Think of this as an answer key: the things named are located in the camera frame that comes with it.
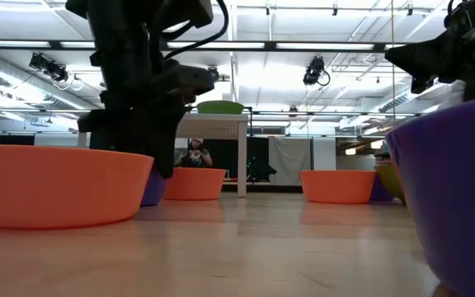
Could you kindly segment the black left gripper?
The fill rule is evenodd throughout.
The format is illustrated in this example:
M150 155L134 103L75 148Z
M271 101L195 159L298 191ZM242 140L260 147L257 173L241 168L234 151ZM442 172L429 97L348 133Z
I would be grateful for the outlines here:
M90 57L102 71L106 90L101 109L81 115L78 129L91 132L90 149L154 158L162 178L173 175L175 139L188 100L188 67L175 59L153 64L97 51ZM153 133L150 148L149 140Z

